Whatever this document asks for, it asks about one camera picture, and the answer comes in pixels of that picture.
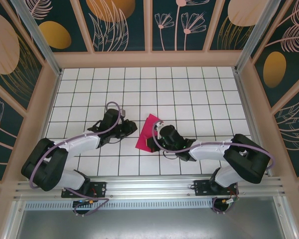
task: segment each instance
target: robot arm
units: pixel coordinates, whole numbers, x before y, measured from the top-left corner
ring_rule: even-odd
[[[164,126],[163,123],[158,123],[156,130],[158,143],[167,150],[177,151],[198,144],[201,145],[201,141],[196,139],[183,138],[172,125]],[[212,175],[209,183],[213,191],[227,188],[229,185],[242,180],[255,184],[260,183],[270,158],[264,153],[249,148],[224,145],[225,142],[261,148],[244,135],[236,134],[232,139],[219,144],[201,145],[175,155],[183,161],[211,159],[228,162],[229,166],[216,169]],[[160,150],[153,138],[147,140],[147,145],[152,152]]]
[[[104,114],[103,120],[96,122],[91,128],[83,134],[102,132],[113,126],[119,116],[115,109],[109,109]],[[111,131],[101,135],[87,135],[82,138],[72,140],[53,150],[39,166],[33,182],[44,191],[49,191],[56,186],[72,188],[85,195],[89,190],[90,179],[77,170],[64,170],[65,162],[68,158],[79,155],[82,152],[99,148],[110,142],[111,138],[123,139],[137,130],[134,122],[124,120],[125,112],[121,113],[121,123],[116,125]],[[22,167],[23,176],[30,178],[34,167],[39,159],[48,149],[61,141],[51,141],[47,138],[41,139],[28,160]]]

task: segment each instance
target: metal base plate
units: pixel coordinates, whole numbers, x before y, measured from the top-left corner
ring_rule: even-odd
[[[94,197],[94,198],[104,198],[105,191],[106,191],[106,182],[91,182],[86,196]],[[71,193],[68,190],[65,190],[62,191],[61,198],[81,198],[81,197]]]
[[[237,194],[237,190],[235,188],[235,183],[230,185],[228,188]],[[195,180],[194,181],[194,189],[196,196],[230,196],[230,190],[228,188],[223,188],[218,192],[214,192],[211,190],[209,186],[209,180]]]

